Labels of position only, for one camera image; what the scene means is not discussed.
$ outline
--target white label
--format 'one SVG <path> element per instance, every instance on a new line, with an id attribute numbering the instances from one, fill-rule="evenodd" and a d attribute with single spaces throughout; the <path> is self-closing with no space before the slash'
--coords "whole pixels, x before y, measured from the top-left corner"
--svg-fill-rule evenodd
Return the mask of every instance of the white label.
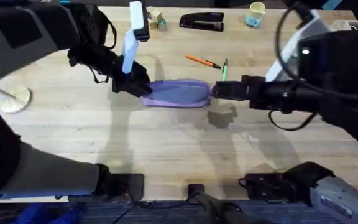
<path id="1" fill-rule="evenodd" d="M 325 205 L 325 206 L 337 211 L 338 213 L 340 213 L 341 215 L 345 216 L 346 218 L 348 218 L 348 219 L 352 218 L 352 210 L 346 208 L 345 206 L 340 205 L 340 204 L 338 204 L 338 203 L 336 203 L 336 202 L 332 201 L 331 199 L 329 199 L 327 197 L 324 197 L 324 196 L 320 196 L 320 202 L 323 205 Z"/>
<path id="2" fill-rule="evenodd" d="M 143 9 L 140 1 L 132 1 L 129 3 L 131 11 L 131 29 L 138 30 L 144 28 Z"/>

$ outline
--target cup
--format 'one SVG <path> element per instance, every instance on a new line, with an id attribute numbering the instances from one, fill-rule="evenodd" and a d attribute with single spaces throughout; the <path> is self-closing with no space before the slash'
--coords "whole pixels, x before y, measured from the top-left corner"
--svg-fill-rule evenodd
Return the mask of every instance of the cup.
<path id="1" fill-rule="evenodd" d="M 254 2 L 249 6 L 248 13 L 246 15 L 246 24 L 248 26 L 259 26 L 263 16 L 266 14 L 265 5 L 261 2 Z"/>

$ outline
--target black cable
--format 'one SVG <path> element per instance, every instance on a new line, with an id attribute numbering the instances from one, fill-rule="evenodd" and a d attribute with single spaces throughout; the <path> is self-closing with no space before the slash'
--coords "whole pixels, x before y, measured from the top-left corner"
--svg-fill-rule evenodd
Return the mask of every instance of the black cable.
<path id="1" fill-rule="evenodd" d="M 180 207 L 183 207 L 184 205 L 188 204 L 189 200 L 192 199 L 193 197 L 195 197 L 196 195 L 197 195 L 197 192 L 192 193 L 191 195 L 189 195 L 189 197 L 184 202 L 178 203 L 177 205 L 170 205 L 170 206 L 166 206 L 166 207 L 149 207 L 148 209 L 163 210 L 163 209 L 180 208 Z"/>
<path id="2" fill-rule="evenodd" d="M 89 69 L 91 70 L 92 74 L 93 74 L 93 80 L 96 83 L 107 83 L 109 81 L 109 77 L 106 76 L 106 79 L 104 81 L 99 81 L 98 78 L 96 78 L 96 75 L 94 74 L 94 71 L 91 67 L 89 67 Z"/>
<path id="3" fill-rule="evenodd" d="M 246 179 L 245 178 L 239 179 L 239 185 L 246 189 L 246 186 L 243 183 L 241 183 L 242 180 L 246 180 Z M 274 189 L 274 190 L 280 190 L 281 189 L 280 187 L 276 187 L 276 186 L 274 186 L 272 184 L 269 184 L 269 183 L 266 183 L 264 181 L 248 180 L 248 182 L 254 182 L 254 183 L 257 183 L 257 184 L 262 184 L 262 185 L 265 185 L 266 187 L 270 187 L 271 189 Z"/>
<path id="4" fill-rule="evenodd" d="M 242 181 L 245 181 L 246 178 L 240 178 L 239 179 L 239 185 L 243 188 L 246 189 L 246 185 L 242 183 Z M 262 184 L 262 185 L 265 185 L 266 187 L 270 187 L 271 189 L 274 189 L 274 190 L 281 190 L 280 187 L 276 187 L 272 184 L 269 184 L 269 183 L 266 183 L 264 181 L 258 181 L 258 180 L 248 180 L 248 182 L 254 182 L 254 183 L 258 183 L 258 184 Z M 280 202 L 269 202 L 268 200 L 265 200 L 266 203 L 270 204 L 270 205 L 278 205 L 278 204 L 281 204 L 281 203 L 284 203 L 285 201 L 280 201 Z"/>
<path id="5" fill-rule="evenodd" d="M 314 90 L 314 91 L 318 91 L 320 93 L 324 93 L 325 95 L 332 95 L 332 96 L 336 96 L 338 98 L 341 98 L 343 100 L 357 100 L 358 101 L 358 95 L 348 95 L 348 94 L 344 94 L 344 93 L 339 93 L 336 91 L 330 91 L 330 90 L 325 90 L 323 88 L 314 86 L 312 84 L 309 84 L 305 81 L 303 81 L 301 78 L 299 78 L 297 75 L 295 75 L 290 68 L 288 67 L 288 65 L 284 62 L 282 56 L 281 56 L 281 48 L 280 48 L 280 33 L 281 33 L 281 29 L 284 25 L 284 21 L 287 18 L 287 16 L 289 15 L 290 12 L 292 12 L 292 10 L 296 9 L 298 7 L 298 4 L 295 3 L 294 5 L 292 5 L 289 9 L 287 9 L 284 12 L 284 15 L 281 17 L 280 21 L 278 22 L 278 26 L 277 26 L 277 30 L 275 33 L 275 40 L 274 40 L 274 51 L 275 51 L 275 55 L 276 58 L 278 60 L 278 62 L 280 63 L 280 65 L 282 66 L 284 72 L 292 79 L 294 79 L 295 81 L 297 81 L 299 84 Z"/>
<path id="6" fill-rule="evenodd" d="M 312 114 L 309 115 L 308 118 L 306 118 L 306 120 L 305 120 L 303 123 L 301 123 L 299 126 L 294 127 L 294 128 L 283 128 L 283 127 L 280 127 L 278 124 L 276 124 L 276 122 L 273 120 L 273 118 L 272 118 L 273 112 L 276 112 L 276 111 L 269 111 L 269 112 L 268 112 L 268 118 L 269 118 L 270 122 L 271 122 L 274 126 L 280 128 L 280 129 L 282 129 L 282 130 L 285 130 L 285 131 L 298 131 L 298 130 L 301 130 L 302 128 L 306 127 L 306 126 L 313 120 L 313 118 L 315 118 L 315 117 L 317 116 L 317 113 L 312 113 Z"/>
<path id="7" fill-rule="evenodd" d="M 230 205 L 232 205 L 233 207 L 235 207 L 241 214 L 244 214 L 244 212 L 242 211 L 241 207 L 236 204 L 236 203 L 231 203 Z"/>
<path id="8" fill-rule="evenodd" d="M 124 216 L 130 212 L 133 208 L 135 208 L 135 206 L 128 208 L 124 213 L 122 213 L 118 218 L 115 219 L 115 221 L 112 224 L 116 224 L 118 223 L 122 218 L 124 218 Z"/>
<path id="9" fill-rule="evenodd" d="M 117 30 L 116 28 L 113 26 L 112 22 L 110 20 L 108 20 L 108 23 L 111 27 L 111 30 L 112 30 L 112 34 L 114 36 L 114 43 L 111 47 L 107 47 L 109 50 L 113 49 L 115 46 L 116 46 L 116 43 L 117 43 Z"/>

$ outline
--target black stapler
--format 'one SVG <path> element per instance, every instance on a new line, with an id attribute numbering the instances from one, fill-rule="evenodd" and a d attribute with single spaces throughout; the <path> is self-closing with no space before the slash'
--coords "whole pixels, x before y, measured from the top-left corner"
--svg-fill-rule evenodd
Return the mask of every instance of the black stapler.
<path id="1" fill-rule="evenodd" d="M 222 12 L 196 12 L 185 14 L 180 18 L 179 26 L 191 29 L 201 29 L 223 32 Z"/>

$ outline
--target purple pencil case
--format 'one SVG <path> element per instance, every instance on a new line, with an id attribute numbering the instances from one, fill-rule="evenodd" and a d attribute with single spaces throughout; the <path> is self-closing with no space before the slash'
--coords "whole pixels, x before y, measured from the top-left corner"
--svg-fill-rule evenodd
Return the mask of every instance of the purple pencil case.
<path id="1" fill-rule="evenodd" d="M 159 80 L 149 84 L 153 92 L 142 96 L 145 106 L 200 108 L 209 102 L 210 86 L 201 80 Z"/>

